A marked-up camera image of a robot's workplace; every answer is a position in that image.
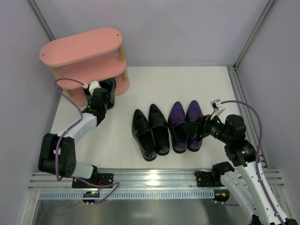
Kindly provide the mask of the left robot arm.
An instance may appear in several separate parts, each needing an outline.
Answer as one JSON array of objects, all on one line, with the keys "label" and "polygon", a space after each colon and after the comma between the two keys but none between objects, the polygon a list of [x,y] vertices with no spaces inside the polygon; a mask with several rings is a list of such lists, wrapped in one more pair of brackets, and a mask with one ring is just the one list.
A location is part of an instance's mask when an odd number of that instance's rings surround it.
[{"label": "left robot arm", "polygon": [[[99,183],[98,168],[95,165],[76,160],[76,144],[105,118],[107,110],[114,106],[114,88],[84,89],[88,97],[87,107],[80,112],[80,118],[66,130],[47,133],[43,137],[38,169],[62,178],[77,178],[93,184]],[[182,126],[196,121],[202,116],[197,101],[189,104],[184,111],[180,102],[175,102],[166,119],[155,104],[150,105],[149,115],[136,109],[132,121],[132,134],[142,157],[153,161],[157,155],[165,156],[172,148],[176,153],[186,150],[196,152],[202,145],[200,138],[189,136]]]}]

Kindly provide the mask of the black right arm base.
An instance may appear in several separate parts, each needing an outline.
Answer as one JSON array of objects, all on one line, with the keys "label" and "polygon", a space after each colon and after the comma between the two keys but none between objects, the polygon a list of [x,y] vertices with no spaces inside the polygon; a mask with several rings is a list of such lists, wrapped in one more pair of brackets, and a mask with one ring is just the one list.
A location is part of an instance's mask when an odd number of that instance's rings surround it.
[{"label": "black right arm base", "polygon": [[214,181],[211,172],[196,171],[194,175],[199,188],[223,187],[220,181]]}]

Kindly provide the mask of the green loafer shoe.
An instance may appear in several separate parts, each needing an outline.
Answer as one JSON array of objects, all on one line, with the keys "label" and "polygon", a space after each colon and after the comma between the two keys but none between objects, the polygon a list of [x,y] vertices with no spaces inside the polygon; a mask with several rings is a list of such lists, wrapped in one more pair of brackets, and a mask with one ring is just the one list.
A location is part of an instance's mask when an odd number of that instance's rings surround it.
[{"label": "green loafer shoe", "polygon": [[113,78],[103,80],[99,84],[102,88],[105,88],[110,95],[109,101],[107,103],[107,109],[113,108],[114,103],[115,103],[115,95],[114,94],[115,94],[115,89],[116,89],[115,78],[113,77]]},{"label": "green loafer shoe", "polygon": [[84,89],[84,94],[87,99],[87,107],[90,108],[91,100],[92,100],[92,95],[88,89]]}]

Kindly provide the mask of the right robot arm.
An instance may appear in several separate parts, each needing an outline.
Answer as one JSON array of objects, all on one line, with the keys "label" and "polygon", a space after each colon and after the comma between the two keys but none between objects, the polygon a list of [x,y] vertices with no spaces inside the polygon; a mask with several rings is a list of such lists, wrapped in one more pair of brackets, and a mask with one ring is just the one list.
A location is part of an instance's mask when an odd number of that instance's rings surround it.
[{"label": "right robot arm", "polygon": [[228,162],[213,165],[214,181],[225,186],[247,214],[252,225],[295,225],[278,204],[269,187],[256,150],[246,139],[246,125],[241,116],[228,115],[225,123],[210,115],[196,120],[196,137],[213,136],[225,144]]}]

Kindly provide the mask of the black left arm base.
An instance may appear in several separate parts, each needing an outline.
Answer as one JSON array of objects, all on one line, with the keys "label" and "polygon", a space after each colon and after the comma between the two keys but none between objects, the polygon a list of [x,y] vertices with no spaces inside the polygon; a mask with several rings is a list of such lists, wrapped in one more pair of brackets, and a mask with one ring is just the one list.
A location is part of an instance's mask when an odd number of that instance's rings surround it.
[{"label": "black left arm base", "polygon": [[111,188],[113,186],[113,173],[96,173],[89,179],[73,179],[72,188]]}]

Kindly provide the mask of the purple loafer shoe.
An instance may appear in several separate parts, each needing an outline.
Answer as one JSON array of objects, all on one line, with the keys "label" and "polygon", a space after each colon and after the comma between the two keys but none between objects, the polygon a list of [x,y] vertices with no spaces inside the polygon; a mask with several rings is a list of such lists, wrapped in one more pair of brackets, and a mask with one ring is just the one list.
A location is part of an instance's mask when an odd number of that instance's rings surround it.
[{"label": "purple loafer shoe", "polygon": [[[202,110],[196,100],[190,102],[186,113],[186,120],[188,123],[195,122],[198,117],[202,116]],[[202,139],[194,139],[189,137],[188,139],[188,150],[197,152],[202,146]]]},{"label": "purple loafer shoe", "polygon": [[172,148],[178,154],[184,153],[188,147],[188,135],[182,129],[186,123],[183,106],[179,101],[176,101],[169,113],[168,127],[171,133]]}]

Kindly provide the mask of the black patent loafer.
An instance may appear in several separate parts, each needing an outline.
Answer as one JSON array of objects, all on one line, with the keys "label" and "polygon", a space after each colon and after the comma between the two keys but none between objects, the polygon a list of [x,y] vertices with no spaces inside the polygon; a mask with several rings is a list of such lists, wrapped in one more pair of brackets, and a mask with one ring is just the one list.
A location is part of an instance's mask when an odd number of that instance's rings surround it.
[{"label": "black patent loafer", "polygon": [[170,151],[168,124],[156,104],[150,105],[148,121],[155,143],[155,152],[160,156],[167,155]]},{"label": "black patent loafer", "polygon": [[132,120],[132,134],[136,140],[142,157],[146,161],[153,161],[157,154],[149,123],[140,109],[136,109]]}]

